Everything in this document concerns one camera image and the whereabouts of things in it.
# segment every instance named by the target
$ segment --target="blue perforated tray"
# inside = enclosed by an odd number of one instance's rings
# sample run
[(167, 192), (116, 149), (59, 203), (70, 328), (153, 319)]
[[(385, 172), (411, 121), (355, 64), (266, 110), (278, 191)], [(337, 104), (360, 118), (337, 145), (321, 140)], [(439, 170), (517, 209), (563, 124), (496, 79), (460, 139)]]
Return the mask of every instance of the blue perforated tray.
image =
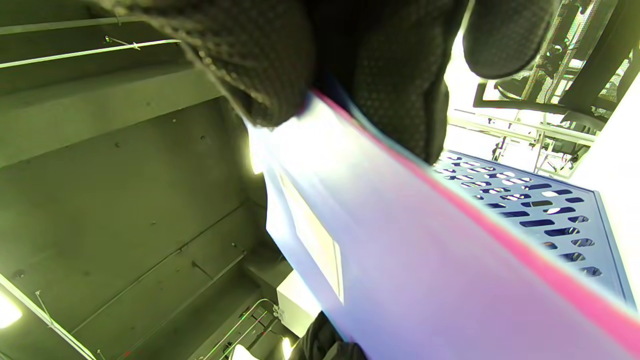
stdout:
[(598, 192), (457, 152), (435, 170), (635, 307)]

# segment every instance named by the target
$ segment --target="gloved hand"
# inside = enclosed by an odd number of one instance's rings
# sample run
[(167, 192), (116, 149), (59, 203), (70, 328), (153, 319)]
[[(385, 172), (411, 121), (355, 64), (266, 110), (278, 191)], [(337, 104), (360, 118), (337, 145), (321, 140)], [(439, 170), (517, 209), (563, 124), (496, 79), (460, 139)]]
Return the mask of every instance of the gloved hand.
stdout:
[[(143, 15), (254, 124), (275, 127), (329, 70), (371, 122), (428, 163), (442, 151), (443, 80), (467, 0), (94, 0)], [(535, 59), (558, 0), (476, 0), (465, 57), (488, 79)]]

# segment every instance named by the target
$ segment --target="purple folder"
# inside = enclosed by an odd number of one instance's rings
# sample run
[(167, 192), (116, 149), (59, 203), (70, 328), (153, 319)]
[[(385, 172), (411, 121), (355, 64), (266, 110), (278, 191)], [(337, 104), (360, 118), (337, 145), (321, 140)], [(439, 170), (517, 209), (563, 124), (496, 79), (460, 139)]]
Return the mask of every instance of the purple folder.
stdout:
[(370, 360), (640, 359), (635, 313), (322, 94), (248, 128), (267, 230)]

